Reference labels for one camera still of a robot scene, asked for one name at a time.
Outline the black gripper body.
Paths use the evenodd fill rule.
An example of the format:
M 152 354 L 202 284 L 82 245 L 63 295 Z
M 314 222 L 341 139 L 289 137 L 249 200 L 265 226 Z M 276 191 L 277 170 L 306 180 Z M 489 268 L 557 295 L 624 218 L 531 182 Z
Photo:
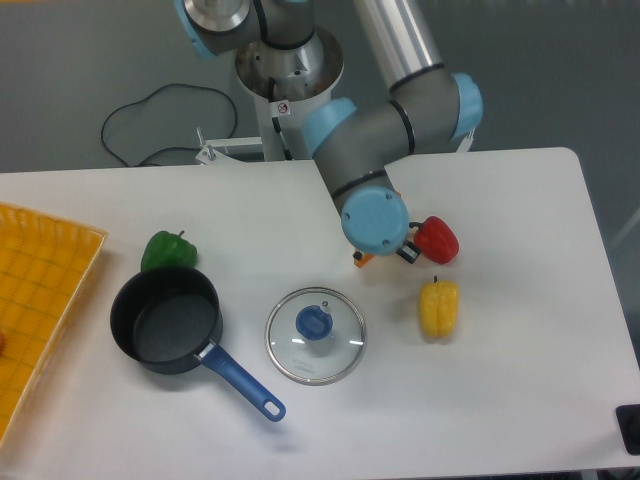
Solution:
M 422 254 L 421 249 L 413 241 L 415 234 L 418 232 L 421 226 L 421 222 L 412 221 L 409 223 L 405 240 L 403 244 L 396 250 L 396 254 L 398 256 L 420 256 Z

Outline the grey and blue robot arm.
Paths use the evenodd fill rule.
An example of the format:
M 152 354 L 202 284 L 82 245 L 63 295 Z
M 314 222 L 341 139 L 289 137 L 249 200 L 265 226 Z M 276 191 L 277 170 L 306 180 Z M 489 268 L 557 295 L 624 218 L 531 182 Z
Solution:
M 481 93 L 449 72 L 414 1 L 359 1 L 356 12 L 389 91 L 360 111 L 333 90 L 344 71 L 337 39 L 319 27 L 310 1 L 178 1 L 178 18 L 203 57 L 235 55 L 251 95 L 264 157 L 312 160 L 340 215 L 354 260 L 426 252 L 386 167 L 439 141 L 471 139 Z

